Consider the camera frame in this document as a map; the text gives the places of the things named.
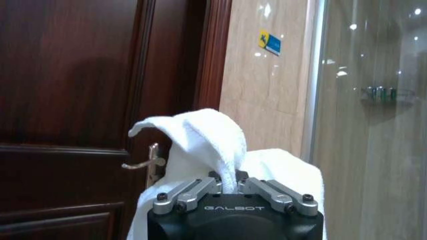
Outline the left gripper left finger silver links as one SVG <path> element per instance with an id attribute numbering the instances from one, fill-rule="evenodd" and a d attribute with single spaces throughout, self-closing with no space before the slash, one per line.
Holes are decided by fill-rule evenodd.
<path id="1" fill-rule="evenodd" d="M 221 177 L 211 171 L 207 177 L 188 180 L 171 191 L 160 192 L 152 202 L 152 212 L 156 215 L 167 215 L 172 211 L 179 214 L 191 212 L 207 194 L 220 194 L 221 191 Z"/>

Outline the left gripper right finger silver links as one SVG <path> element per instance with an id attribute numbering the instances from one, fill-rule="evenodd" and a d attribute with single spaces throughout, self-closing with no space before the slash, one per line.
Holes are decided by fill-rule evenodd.
<path id="1" fill-rule="evenodd" d="M 315 217 L 319 213 L 319 204 L 315 197 L 299 194 L 276 180 L 259 180 L 249 177 L 245 171 L 236 170 L 237 191 L 245 195 L 259 195 L 276 212 L 295 209 L 305 217 Z"/>

